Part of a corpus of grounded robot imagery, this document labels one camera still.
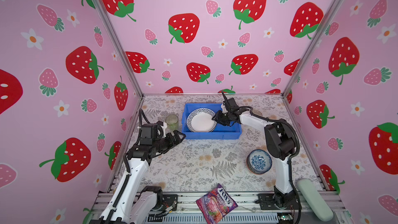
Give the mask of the zigzag rim white plate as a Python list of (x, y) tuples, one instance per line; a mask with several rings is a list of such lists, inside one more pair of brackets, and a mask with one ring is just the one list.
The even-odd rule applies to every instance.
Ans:
[(187, 118), (187, 127), (191, 132), (212, 132), (217, 123), (213, 120), (215, 112), (209, 108), (198, 108)]

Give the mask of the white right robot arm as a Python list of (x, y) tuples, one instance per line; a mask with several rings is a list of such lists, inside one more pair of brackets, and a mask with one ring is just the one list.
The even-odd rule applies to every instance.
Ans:
[(292, 173), (292, 158), (300, 152), (297, 132), (286, 120), (259, 116), (253, 112), (251, 106), (238, 106), (234, 98), (228, 99), (224, 92), (221, 94), (224, 98), (222, 110), (217, 111), (212, 120), (223, 126), (232, 126), (234, 123), (247, 125), (264, 133), (267, 150), (275, 159), (276, 185), (273, 202), (279, 209), (287, 209), (297, 203), (298, 214), (294, 222), (298, 224), (302, 205)]

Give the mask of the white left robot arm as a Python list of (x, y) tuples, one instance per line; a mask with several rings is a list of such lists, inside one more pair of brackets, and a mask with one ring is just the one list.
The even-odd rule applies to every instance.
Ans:
[(165, 122), (143, 124), (137, 142), (124, 155), (125, 170), (111, 201), (91, 224), (141, 224), (152, 209), (163, 205), (162, 188), (147, 186), (137, 196), (138, 188), (153, 158), (182, 143), (186, 135), (178, 130), (166, 132)]

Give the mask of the blue floral bowl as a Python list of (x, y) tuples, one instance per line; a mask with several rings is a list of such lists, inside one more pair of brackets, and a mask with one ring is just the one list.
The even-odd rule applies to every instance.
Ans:
[(272, 159), (265, 150), (256, 149), (247, 156), (246, 165), (251, 172), (261, 175), (271, 169)]

